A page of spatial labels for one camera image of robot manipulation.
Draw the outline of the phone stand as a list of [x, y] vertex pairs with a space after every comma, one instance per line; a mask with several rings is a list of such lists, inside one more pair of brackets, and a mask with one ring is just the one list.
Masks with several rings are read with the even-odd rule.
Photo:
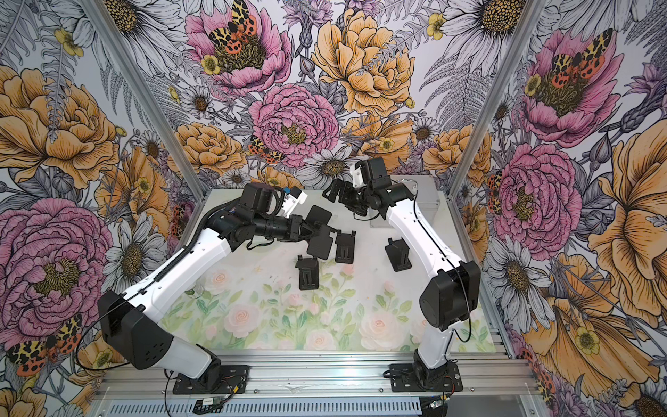
[[389, 238], [385, 252], [395, 272], [402, 272], [413, 267], [409, 259], [410, 248], [403, 238], [398, 240]]
[[335, 239], [335, 262], [353, 264], [356, 244], [356, 232], [339, 233]]
[[309, 291], [319, 288], [319, 261], [316, 257], [299, 255], [295, 267], [299, 270], [299, 290]]
[[317, 205], [314, 205], [307, 214], [306, 222], [312, 229], [312, 235], [307, 239], [307, 253], [312, 257], [327, 260], [330, 255], [334, 240], [328, 223], [332, 216], [330, 211]]

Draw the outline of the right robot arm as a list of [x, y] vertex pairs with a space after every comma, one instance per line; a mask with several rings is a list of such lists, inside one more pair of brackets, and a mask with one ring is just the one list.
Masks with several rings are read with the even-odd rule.
[[421, 392], [453, 394], [463, 389], [460, 371], [450, 356], [454, 341], [466, 343], [460, 327], [471, 324], [477, 309], [481, 271], [474, 261], [466, 262], [438, 236], [422, 213], [418, 192], [387, 173], [382, 158], [356, 163], [348, 181], [336, 179], [322, 193], [332, 203], [340, 203], [356, 215], [373, 210], [400, 234], [386, 246], [395, 271], [410, 267], [416, 257], [427, 273], [419, 306], [427, 327], [410, 365], [392, 365], [385, 377], [394, 392], [416, 389]]

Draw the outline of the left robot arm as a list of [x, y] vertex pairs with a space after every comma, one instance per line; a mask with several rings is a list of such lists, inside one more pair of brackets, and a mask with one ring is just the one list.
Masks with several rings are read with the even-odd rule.
[[332, 214], [313, 206], [307, 215], [296, 215], [295, 208], [306, 199], [298, 188], [284, 191], [252, 183], [240, 197], [206, 212], [189, 242], [165, 264], [121, 293], [109, 290], [101, 297], [104, 341], [137, 370], [172, 371], [203, 394], [221, 390], [227, 375], [218, 356], [172, 335], [160, 322], [204, 272], [257, 236], [270, 243], [306, 242], [313, 260], [327, 259], [333, 245]]

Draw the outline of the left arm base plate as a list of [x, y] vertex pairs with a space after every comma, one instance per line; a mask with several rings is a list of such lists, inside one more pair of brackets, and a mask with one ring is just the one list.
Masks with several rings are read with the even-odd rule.
[[198, 379], [179, 374], [172, 393], [176, 395], [244, 394], [250, 369], [250, 366], [247, 365], [214, 365]]

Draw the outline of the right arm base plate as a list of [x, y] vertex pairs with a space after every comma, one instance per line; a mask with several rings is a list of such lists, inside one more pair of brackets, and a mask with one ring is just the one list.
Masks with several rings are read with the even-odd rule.
[[453, 394], [464, 389], [459, 367], [454, 361], [435, 369], [421, 363], [391, 364], [382, 376], [389, 379], [394, 393]]

